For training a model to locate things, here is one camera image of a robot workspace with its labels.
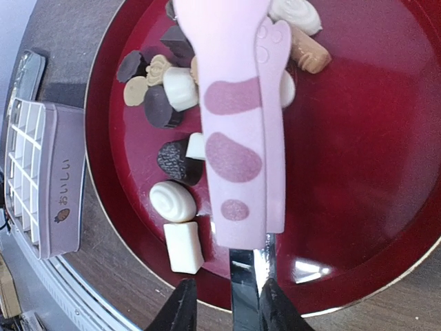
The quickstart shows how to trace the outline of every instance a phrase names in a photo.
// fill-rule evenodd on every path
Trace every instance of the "rectangular white chocolate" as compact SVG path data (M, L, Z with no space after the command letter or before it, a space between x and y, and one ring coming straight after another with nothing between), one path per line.
M165 224L164 233L172 271L196 274L204 263L198 224Z
M190 159L205 160L205 143L202 133L196 132L190 136L185 156Z

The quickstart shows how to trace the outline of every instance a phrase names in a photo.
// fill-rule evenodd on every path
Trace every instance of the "dark chocolate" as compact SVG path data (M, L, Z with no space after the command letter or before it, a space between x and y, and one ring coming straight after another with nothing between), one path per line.
M194 56L192 45L178 26L168 29L162 36L161 43L166 45L176 57L192 59Z
M145 71L147 61L138 50L131 51L127 54L119 65L116 79L121 83L127 83L130 79L136 76L147 76Z
M165 143L159 150L159 167L171 179L186 185L196 185L202 177L203 161L185 157L189 138Z
M144 96L144 113L155 128L175 128L181 124L184 114L170 105L162 85L152 86Z

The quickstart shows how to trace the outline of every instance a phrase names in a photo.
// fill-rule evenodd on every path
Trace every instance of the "pink silicone tool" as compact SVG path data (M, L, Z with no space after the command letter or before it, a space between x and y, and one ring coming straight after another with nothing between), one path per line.
M291 52L291 28L285 21L275 24L266 17L256 38L256 59L265 125L267 157L267 232L285 228L285 137L280 104L280 81Z
M270 3L174 0L179 25L198 57L216 240L228 248L265 247L267 158L256 35Z

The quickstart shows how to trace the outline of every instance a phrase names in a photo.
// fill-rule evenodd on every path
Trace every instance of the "purple spots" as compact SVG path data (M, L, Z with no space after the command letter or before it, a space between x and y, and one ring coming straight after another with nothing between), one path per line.
M262 170L262 159L222 133L215 132L205 144L205 154L213 170L233 183L246 183Z
M205 106L216 115L231 115L261 107L259 78L239 83L215 81L205 93Z
M243 221L249 216L248 206L239 200L226 200L220 207L220 211L229 221Z

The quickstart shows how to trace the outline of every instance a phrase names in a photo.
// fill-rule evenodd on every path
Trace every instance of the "milk chocolate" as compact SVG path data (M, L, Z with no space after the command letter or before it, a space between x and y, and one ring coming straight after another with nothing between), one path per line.
M150 61L147 71L147 85L161 85L164 82L164 73L172 66L164 55L158 54Z
M193 77L194 82L199 85L198 58L197 57L194 57L192 59L192 62L190 63L190 74Z
M147 79L136 76L130 79L124 87L124 102L127 106L139 106L144 101L145 93L148 91Z
M301 29L292 26L291 58L301 70L317 74L331 62L329 52Z

